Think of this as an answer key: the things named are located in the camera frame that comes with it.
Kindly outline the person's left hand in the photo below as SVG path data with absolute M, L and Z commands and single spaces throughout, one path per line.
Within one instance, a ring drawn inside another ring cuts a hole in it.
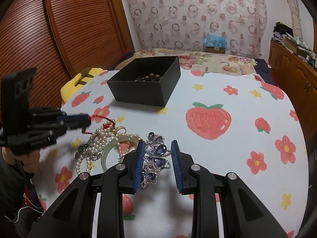
M 2 156 L 4 161 L 9 165 L 15 165 L 17 161 L 20 161 L 24 171 L 27 173 L 36 173 L 39 170 L 40 150 L 16 156 L 12 154 L 10 148 L 2 147 Z

